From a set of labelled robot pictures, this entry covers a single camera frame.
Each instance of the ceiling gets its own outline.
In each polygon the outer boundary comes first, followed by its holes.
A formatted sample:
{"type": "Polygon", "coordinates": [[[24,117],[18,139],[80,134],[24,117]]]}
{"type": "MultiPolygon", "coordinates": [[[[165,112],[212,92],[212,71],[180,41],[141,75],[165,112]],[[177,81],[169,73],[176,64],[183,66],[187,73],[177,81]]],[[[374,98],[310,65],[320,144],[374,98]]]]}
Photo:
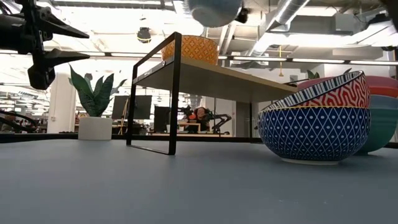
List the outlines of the ceiling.
{"type": "MultiPolygon", "coordinates": [[[[2,0],[12,6],[11,0],[2,0]]],[[[232,24],[219,28],[204,28],[197,21],[193,20],[186,13],[176,13],[171,0],[64,0],[50,1],[37,0],[40,6],[47,6],[52,9],[59,19],[67,24],[82,30],[90,35],[90,39],[75,39],[55,35],[52,41],[45,43],[46,49],[59,48],[62,50],[72,50],[79,52],[128,52],[128,53],[148,53],[165,37],[173,32],[180,32],[185,35],[204,35],[219,43],[221,54],[231,54],[233,52],[245,52],[253,47],[260,37],[259,25],[261,25],[264,15],[276,8],[278,0],[244,0],[245,7],[250,8],[251,13],[247,23],[232,24]],[[142,44],[137,40],[137,31],[140,27],[150,27],[152,41],[149,44],[142,44]]],[[[292,27],[302,32],[310,26],[316,26],[315,22],[322,26],[322,21],[330,20],[338,11],[346,14],[366,12],[380,7],[378,0],[312,0],[309,4],[299,11],[297,18],[292,22],[292,27]]],[[[364,46],[356,48],[336,48],[336,47],[311,47],[299,46],[295,44],[280,43],[278,46],[270,46],[266,53],[270,56],[278,57],[306,57],[306,58],[358,58],[376,59],[381,55],[380,48],[364,46]]],[[[6,85],[15,84],[19,88],[31,90],[28,86],[29,80],[26,70],[32,65],[29,56],[0,54],[0,60],[7,62],[9,67],[4,67],[0,71],[0,83],[6,85]]],[[[81,74],[92,73],[94,80],[102,75],[115,73],[117,80],[131,77],[134,60],[84,60],[71,63],[74,69],[81,74]]],[[[153,67],[157,62],[147,62],[140,66],[140,72],[153,67]]],[[[304,68],[304,64],[292,63],[286,67],[304,68]]],[[[279,63],[270,63],[269,67],[279,67],[279,63]]],[[[56,68],[57,72],[68,72],[65,68],[56,68]]],[[[123,91],[128,91],[128,80],[123,91]]],[[[17,90],[10,91],[6,85],[0,85],[0,97],[18,97],[21,93],[17,90]]],[[[49,100],[49,90],[47,92],[37,91],[36,98],[49,100]]],[[[167,95],[163,92],[153,92],[157,98],[160,95],[167,95]]],[[[161,103],[168,103],[165,98],[161,103]]]]}

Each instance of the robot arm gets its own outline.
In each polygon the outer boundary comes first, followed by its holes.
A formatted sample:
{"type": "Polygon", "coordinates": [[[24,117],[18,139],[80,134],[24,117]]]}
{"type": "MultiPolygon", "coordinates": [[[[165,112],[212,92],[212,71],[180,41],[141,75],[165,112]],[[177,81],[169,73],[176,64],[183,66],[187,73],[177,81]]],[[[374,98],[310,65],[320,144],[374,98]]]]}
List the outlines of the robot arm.
{"type": "Polygon", "coordinates": [[[220,121],[212,127],[214,133],[220,133],[221,132],[220,127],[222,127],[222,125],[224,125],[228,121],[232,120],[232,117],[228,114],[213,114],[213,112],[210,112],[208,115],[208,119],[209,120],[220,119],[220,121]]]}
{"type": "Polygon", "coordinates": [[[78,52],[44,50],[43,42],[52,40],[53,34],[77,38],[90,38],[56,18],[49,7],[36,5],[36,0],[16,0],[22,5],[18,14],[8,14],[7,7],[0,5],[0,49],[15,50],[19,54],[32,54],[33,66],[28,69],[30,85],[46,90],[55,79],[54,66],[90,56],[78,52]]]}

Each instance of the desk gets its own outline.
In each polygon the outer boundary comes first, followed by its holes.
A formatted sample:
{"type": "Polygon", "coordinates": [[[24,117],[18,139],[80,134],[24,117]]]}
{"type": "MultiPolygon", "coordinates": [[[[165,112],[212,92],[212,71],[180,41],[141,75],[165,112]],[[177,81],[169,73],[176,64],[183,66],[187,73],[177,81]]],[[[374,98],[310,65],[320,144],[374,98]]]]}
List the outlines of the desk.
{"type": "Polygon", "coordinates": [[[198,126],[198,131],[200,131],[200,123],[188,123],[188,122],[181,122],[178,123],[179,126],[198,126]]]}
{"type": "Polygon", "coordinates": [[[282,162],[263,144],[178,149],[165,157],[124,141],[0,144],[0,223],[397,223],[396,149],[333,167],[282,162]]]}
{"type": "MultiPolygon", "coordinates": [[[[133,79],[133,84],[171,91],[173,64],[173,58],[166,60],[133,79]]],[[[259,103],[279,100],[297,91],[296,87],[191,58],[182,57],[180,69],[180,92],[182,93],[244,103],[259,103]],[[200,85],[198,85],[197,77],[200,77],[200,85]]]]}
{"type": "MultiPolygon", "coordinates": [[[[138,149],[174,155],[177,145],[177,113],[178,93],[189,93],[199,96],[210,96],[225,100],[248,103],[249,105],[249,141],[252,139],[252,103],[279,100],[297,91],[296,87],[258,78],[243,72],[206,62],[182,57],[182,35],[174,32],[140,59],[132,69],[131,101],[136,99],[137,86],[151,87],[171,92],[170,138],[167,151],[153,150],[132,144],[130,128],[127,132],[126,144],[138,149]],[[139,75],[140,65],[154,54],[174,41],[174,56],[159,63],[146,73],[139,75]]],[[[134,117],[134,106],[130,104],[128,126],[131,127],[134,117]]]]}

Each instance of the red patterned bowl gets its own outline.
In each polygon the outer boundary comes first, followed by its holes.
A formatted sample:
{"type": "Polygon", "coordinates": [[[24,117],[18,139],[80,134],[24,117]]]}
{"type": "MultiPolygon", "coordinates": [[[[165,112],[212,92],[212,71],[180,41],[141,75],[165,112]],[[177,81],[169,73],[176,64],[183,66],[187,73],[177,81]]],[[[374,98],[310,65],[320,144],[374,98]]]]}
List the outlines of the red patterned bowl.
{"type": "MultiPolygon", "coordinates": [[[[297,84],[297,89],[302,90],[304,88],[308,88],[312,85],[315,85],[320,82],[324,82],[331,78],[332,77],[326,77],[326,78],[317,78],[314,80],[308,80],[308,81],[297,84]]],[[[379,77],[379,76],[374,76],[374,75],[366,75],[366,82],[368,83],[369,87],[375,86],[375,87],[388,87],[388,88],[398,89],[398,80],[395,80],[393,78],[379,77]]]]}
{"type": "Polygon", "coordinates": [[[323,82],[304,88],[264,108],[300,106],[349,106],[369,108],[370,90],[362,71],[331,77],[323,82]]]}

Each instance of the wooden shelf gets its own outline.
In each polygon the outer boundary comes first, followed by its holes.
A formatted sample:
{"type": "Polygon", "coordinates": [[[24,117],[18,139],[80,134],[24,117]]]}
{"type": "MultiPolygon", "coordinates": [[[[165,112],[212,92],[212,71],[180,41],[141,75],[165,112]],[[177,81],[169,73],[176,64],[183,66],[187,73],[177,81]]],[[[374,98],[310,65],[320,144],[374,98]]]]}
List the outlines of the wooden shelf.
{"type": "MultiPolygon", "coordinates": [[[[163,61],[133,83],[161,90],[172,89],[174,59],[163,61]]],[[[180,92],[245,103],[279,100],[297,88],[228,68],[182,57],[180,92]]]]}

